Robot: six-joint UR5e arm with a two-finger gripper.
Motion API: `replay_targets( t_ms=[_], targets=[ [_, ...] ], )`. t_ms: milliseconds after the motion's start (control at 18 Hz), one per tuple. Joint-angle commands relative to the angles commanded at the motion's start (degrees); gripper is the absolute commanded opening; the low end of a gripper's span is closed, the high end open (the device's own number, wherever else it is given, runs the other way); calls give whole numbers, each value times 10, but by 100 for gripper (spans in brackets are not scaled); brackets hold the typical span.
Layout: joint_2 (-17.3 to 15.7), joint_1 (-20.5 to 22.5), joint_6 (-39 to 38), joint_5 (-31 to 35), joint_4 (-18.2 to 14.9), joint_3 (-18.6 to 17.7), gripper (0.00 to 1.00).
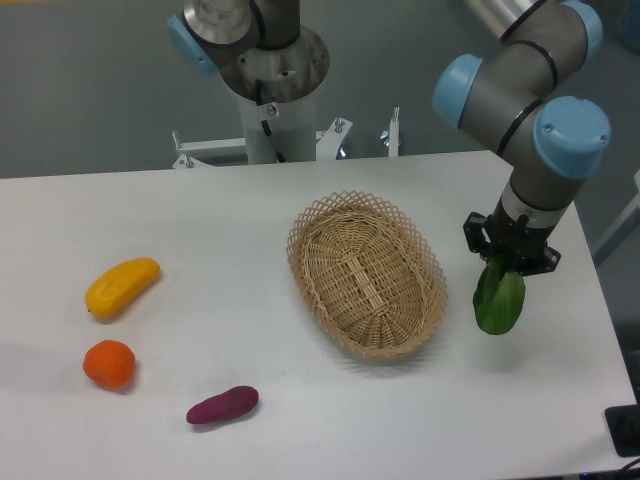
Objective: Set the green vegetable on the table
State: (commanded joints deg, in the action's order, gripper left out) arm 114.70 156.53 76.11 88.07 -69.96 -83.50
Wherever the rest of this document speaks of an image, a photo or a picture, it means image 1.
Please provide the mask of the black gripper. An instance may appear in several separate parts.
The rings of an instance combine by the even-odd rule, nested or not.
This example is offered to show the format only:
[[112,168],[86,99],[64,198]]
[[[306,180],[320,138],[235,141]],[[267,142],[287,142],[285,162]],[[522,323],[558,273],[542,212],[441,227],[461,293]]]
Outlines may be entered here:
[[470,252],[482,260],[498,254],[516,258],[514,271],[519,274],[546,274],[557,268],[561,254],[547,245],[553,230],[553,226],[534,228],[514,220],[502,207],[489,217],[471,212],[463,224]]

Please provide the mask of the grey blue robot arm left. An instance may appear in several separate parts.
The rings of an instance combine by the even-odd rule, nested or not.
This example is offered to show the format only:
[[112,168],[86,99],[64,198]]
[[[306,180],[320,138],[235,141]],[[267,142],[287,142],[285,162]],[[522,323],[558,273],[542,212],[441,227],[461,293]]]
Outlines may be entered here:
[[[186,63],[203,75],[219,73],[238,101],[250,163],[341,156],[350,123],[342,118],[315,131],[315,96],[329,72],[324,41],[300,23],[297,1],[188,1],[167,29]],[[469,249],[489,262],[503,256],[522,275],[553,271],[559,253],[547,239],[557,212],[535,209],[512,184],[494,212],[472,212],[464,223]]]

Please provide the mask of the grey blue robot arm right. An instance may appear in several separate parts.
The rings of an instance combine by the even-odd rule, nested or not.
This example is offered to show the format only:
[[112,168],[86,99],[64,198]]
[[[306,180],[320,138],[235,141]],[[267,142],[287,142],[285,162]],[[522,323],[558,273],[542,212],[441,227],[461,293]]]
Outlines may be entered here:
[[489,216],[469,215],[469,249],[512,268],[551,270],[560,256],[548,238],[611,139],[593,102],[553,91],[599,50],[603,26],[582,1],[469,1],[503,49],[485,61],[456,58],[441,74],[434,110],[512,167]]

